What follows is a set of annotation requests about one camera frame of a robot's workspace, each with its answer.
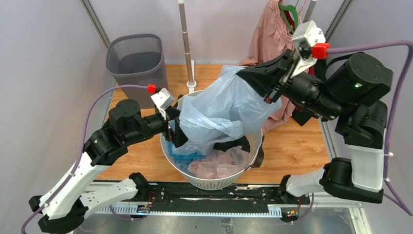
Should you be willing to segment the white slotted laundry basket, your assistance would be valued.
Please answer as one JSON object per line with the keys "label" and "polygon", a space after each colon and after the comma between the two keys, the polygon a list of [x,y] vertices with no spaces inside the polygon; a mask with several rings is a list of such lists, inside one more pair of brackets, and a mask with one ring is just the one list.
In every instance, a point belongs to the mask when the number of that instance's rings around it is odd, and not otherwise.
{"label": "white slotted laundry basket", "polygon": [[203,107],[189,116],[188,130],[195,131],[182,147],[160,137],[162,150],[192,185],[205,190],[229,186],[252,167],[260,167],[263,159],[263,131],[253,114],[239,111],[230,101],[220,113],[209,114]]}

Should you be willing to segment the light blue plastic bag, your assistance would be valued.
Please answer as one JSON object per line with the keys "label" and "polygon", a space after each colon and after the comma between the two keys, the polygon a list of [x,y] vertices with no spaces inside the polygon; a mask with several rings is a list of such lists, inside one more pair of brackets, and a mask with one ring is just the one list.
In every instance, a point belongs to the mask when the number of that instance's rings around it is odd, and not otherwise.
{"label": "light blue plastic bag", "polygon": [[179,126],[188,138],[176,155],[207,155],[215,143],[239,139],[261,130],[265,121],[282,107],[281,100],[266,103],[237,73],[242,66],[225,65],[207,88],[180,98]]}

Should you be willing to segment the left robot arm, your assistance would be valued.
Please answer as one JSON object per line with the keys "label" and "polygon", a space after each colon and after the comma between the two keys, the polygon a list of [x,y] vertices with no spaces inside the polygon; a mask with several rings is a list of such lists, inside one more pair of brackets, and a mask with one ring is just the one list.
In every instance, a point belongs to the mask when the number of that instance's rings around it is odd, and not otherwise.
{"label": "left robot arm", "polygon": [[167,118],[159,112],[143,117],[137,101],[125,99],[117,103],[109,111],[109,118],[102,128],[85,142],[80,162],[68,171],[70,180],[61,179],[49,193],[29,200],[32,211],[42,215],[38,221],[40,230],[51,234],[69,233],[95,212],[122,200],[135,199],[153,204],[156,193],[141,173],[132,173],[100,191],[88,194],[85,189],[125,155],[130,145],[157,134],[173,139],[168,122],[179,115],[177,102],[173,102],[166,113]]}

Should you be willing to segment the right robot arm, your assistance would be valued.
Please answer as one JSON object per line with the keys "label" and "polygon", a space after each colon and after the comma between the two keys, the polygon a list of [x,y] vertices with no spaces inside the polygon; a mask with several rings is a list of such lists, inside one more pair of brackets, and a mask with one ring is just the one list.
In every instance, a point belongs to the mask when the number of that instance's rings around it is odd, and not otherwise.
{"label": "right robot arm", "polygon": [[335,131],[350,150],[349,158],[336,157],[319,170],[285,175],[278,197],[291,203],[305,194],[326,192],[337,198],[380,204],[384,170],[384,140],[388,108],[381,98],[390,91],[393,72],[364,52],[341,56],[343,64],[329,77],[327,65],[315,74],[290,69],[298,61],[287,50],[277,58],[237,72],[266,103],[288,98],[313,117],[337,122]]}

